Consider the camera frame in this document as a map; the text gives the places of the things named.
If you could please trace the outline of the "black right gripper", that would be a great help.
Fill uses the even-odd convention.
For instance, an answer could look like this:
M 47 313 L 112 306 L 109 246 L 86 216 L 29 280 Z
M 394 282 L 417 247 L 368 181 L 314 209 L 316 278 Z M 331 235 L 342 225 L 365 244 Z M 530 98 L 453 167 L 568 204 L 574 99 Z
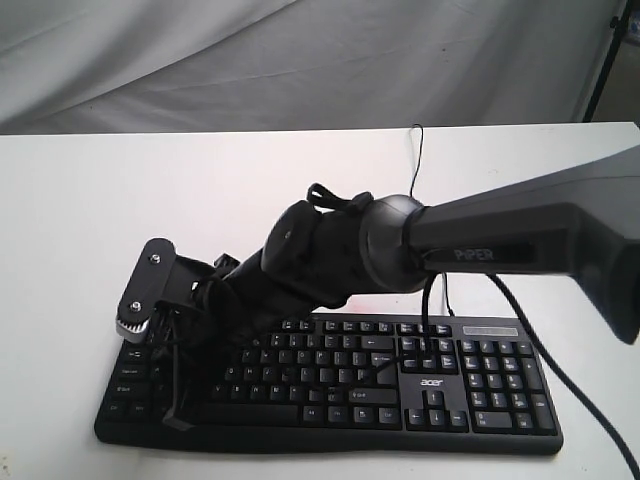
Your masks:
M 214 265 L 178 255 L 158 303 L 158 318 L 148 337 L 152 364 L 163 379 L 172 378 L 171 406 L 162 423 L 186 430 L 201 424 L 200 408 L 209 380 L 218 380 L 236 352 L 260 335 L 260 313 L 249 294 L 260 279 L 260 256 L 243 262 L 224 254 Z

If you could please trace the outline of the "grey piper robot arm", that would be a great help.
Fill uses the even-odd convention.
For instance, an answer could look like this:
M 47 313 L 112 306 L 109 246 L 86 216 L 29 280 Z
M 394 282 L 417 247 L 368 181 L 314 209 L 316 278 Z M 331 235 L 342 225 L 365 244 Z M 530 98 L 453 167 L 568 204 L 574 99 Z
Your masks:
M 428 291 L 441 273 L 571 277 L 614 335 L 639 335 L 639 151 L 630 148 L 511 186 L 426 206 L 407 195 L 352 199 L 311 186 L 262 248 L 205 276 L 205 323 L 175 341 L 203 348 L 199 382 L 275 323 L 354 295 Z

